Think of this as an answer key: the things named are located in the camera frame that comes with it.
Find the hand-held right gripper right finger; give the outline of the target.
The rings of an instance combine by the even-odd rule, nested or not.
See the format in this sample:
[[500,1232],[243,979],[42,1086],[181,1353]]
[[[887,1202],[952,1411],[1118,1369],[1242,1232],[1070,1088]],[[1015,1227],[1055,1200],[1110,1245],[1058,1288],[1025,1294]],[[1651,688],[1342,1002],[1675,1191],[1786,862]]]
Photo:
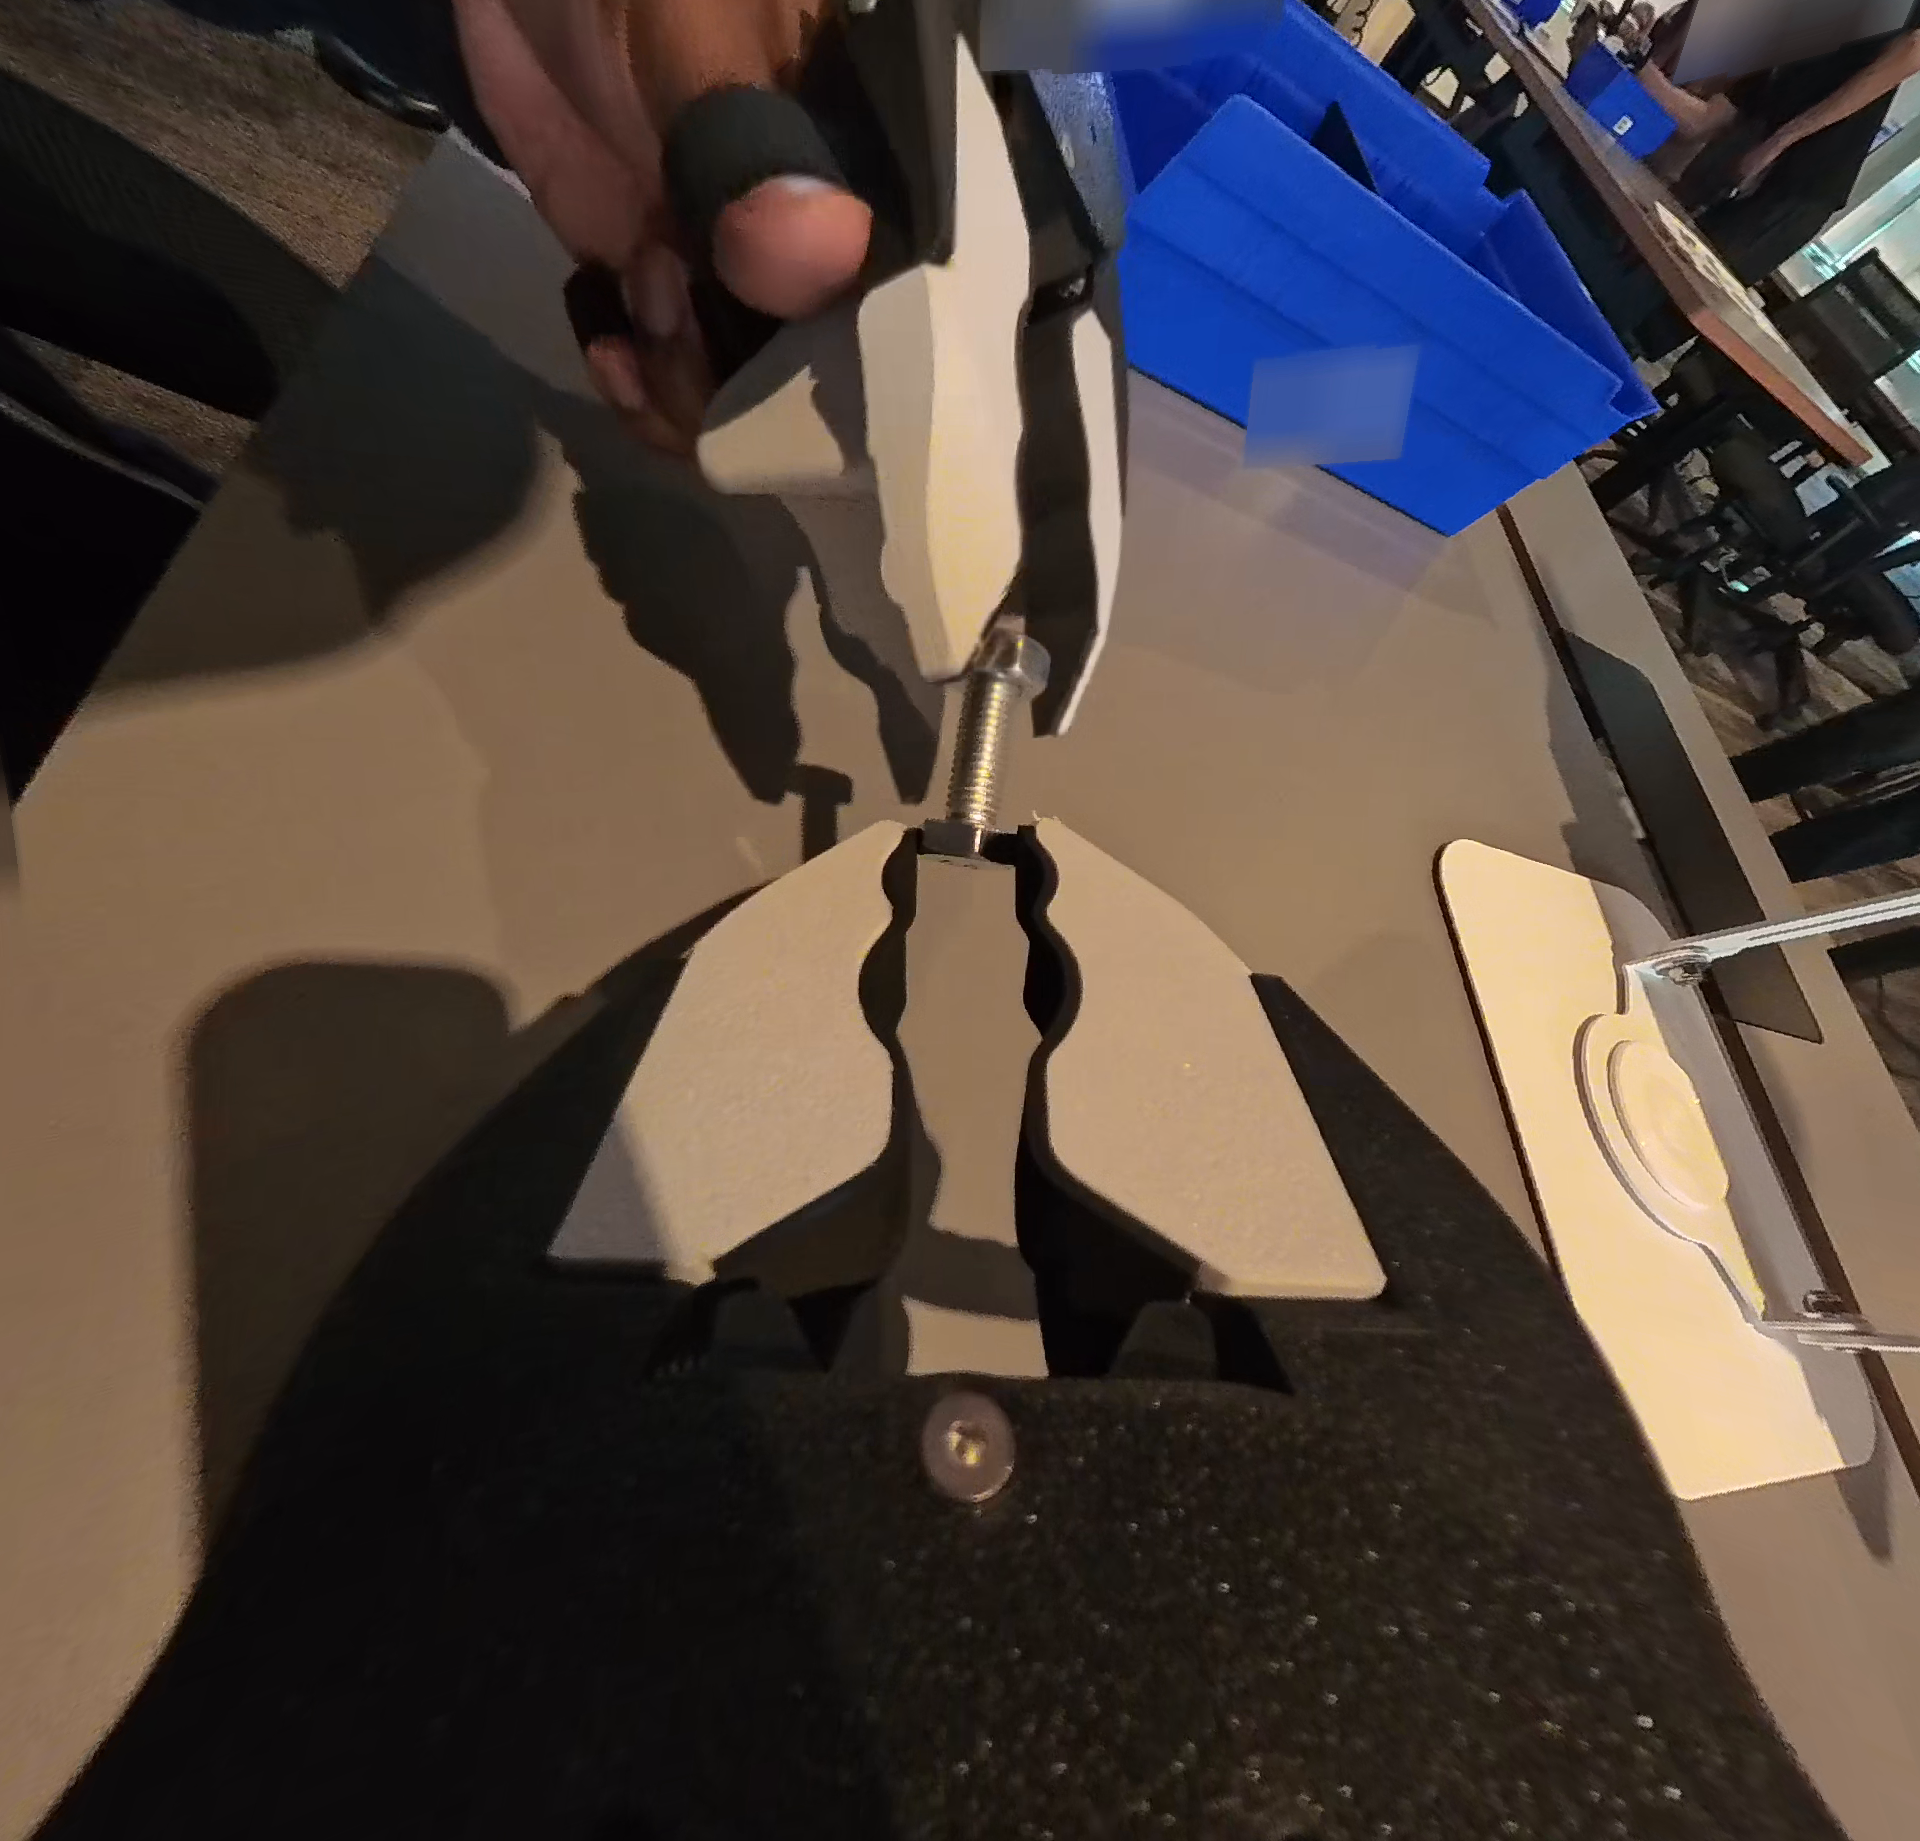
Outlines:
[[1063,822],[1020,829],[1015,872],[1037,1170],[1206,1293],[1378,1302],[1382,1261],[1239,951]]

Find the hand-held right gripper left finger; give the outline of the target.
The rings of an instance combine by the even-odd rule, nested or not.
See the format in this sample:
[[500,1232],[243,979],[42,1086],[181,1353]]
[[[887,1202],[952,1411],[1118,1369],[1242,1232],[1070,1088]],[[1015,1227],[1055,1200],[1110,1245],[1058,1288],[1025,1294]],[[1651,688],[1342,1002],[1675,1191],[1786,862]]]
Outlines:
[[906,1225],[899,892],[877,824],[745,897],[688,950],[549,1247],[568,1272],[820,1291]]

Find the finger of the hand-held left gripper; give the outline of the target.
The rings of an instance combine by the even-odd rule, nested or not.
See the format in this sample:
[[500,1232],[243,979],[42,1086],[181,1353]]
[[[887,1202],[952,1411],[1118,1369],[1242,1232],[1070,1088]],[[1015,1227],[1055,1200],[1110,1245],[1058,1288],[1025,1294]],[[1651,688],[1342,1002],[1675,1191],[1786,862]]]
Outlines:
[[1113,269],[1034,314],[1021,342],[1021,618],[1048,654],[1040,737],[1074,722],[1116,601],[1130,444]]
[[1020,560],[1017,345],[1030,243],[990,87],[953,68],[953,230],[909,269],[791,326],[711,398],[693,458],[710,487],[871,499],[878,575],[923,680],[973,664]]

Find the steel hex bolt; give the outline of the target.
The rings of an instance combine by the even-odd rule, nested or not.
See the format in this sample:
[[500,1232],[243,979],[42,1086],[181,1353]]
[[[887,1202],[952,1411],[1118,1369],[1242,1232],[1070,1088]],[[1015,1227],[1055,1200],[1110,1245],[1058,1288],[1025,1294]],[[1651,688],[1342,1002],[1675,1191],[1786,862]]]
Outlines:
[[940,820],[998,827],[1005,755],[1015,722],[1045,692],[1050,657],[1020,619],[1001,619],[984,636],[965,678]]

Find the person's left hand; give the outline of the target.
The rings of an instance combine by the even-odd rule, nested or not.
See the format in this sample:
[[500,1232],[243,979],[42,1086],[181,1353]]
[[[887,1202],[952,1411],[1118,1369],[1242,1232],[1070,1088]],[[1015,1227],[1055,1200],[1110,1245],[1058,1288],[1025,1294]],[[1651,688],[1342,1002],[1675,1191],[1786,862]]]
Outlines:
[[766,317],[811,317],[856,287],[871,211],[778,174],[684,239],[662,174],[669,129],[713,88],[797,77],[826,0],[449,0],[466,87],[505,166],[575,264],[609,270],[624,323],[583,347],[622,427],[692,458],[713,379],[690,302],[706,260]]

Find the white sign stand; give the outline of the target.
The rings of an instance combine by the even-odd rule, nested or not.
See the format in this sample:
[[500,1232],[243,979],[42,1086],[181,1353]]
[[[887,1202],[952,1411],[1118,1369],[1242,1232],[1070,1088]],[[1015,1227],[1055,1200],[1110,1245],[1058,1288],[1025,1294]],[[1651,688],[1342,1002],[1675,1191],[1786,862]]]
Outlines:
[[1435,865],[1551,1261],[1679,1500],[1875,1456],[1861,1362],[1915,1353],[1823,1291],[1686,944],[1633,893],[1455,840]]

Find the large blue plastic bin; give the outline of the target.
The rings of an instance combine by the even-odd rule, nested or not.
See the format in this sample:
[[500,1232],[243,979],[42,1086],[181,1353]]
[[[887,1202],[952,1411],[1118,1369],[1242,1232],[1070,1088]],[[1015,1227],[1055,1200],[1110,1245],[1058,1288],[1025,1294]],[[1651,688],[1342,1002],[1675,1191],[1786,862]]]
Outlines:
[[1452,536],[1655,413],[1524,190],[1296,0],[1105,77],[1132,366]]

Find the black flat panel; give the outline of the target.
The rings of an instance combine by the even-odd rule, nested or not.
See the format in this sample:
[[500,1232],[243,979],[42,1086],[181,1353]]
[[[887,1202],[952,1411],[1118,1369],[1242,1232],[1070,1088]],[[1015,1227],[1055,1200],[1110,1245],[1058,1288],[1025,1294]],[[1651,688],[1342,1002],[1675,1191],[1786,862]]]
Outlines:
[[1693,682],[1661,648],[1557,633],[1582,709],[1620,773],[1682,935],[1794,917],[1800,907]]

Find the black office chair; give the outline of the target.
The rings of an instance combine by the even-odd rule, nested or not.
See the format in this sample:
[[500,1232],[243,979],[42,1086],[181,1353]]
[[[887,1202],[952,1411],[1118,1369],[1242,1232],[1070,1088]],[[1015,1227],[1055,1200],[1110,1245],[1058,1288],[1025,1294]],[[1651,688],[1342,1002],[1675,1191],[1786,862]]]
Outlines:
[[1606,448],[1592,477],[1603,519],[1644,588],[1668,601],[1679,654],[1719,659],[1764,696],[1762,725],[1802,720],[1810,664],[1846,645],[1915,654],[1915,530],[1861,484],[1809,508],[1786,462],[1748,428],[1677,463],[1644,439]]

